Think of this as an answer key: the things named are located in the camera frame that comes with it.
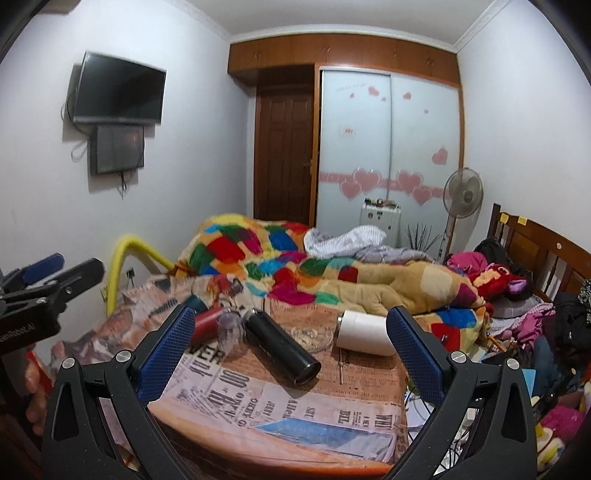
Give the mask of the person left hand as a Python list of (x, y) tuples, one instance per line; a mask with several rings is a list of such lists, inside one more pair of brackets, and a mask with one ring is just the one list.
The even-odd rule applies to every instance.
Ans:
[(29, 406), (26, 410), (26, 417), (32, 426), (33, 433), (42, 436), (45, 429), (47, 416), (47, 396), (41, 386), (32, 395)]

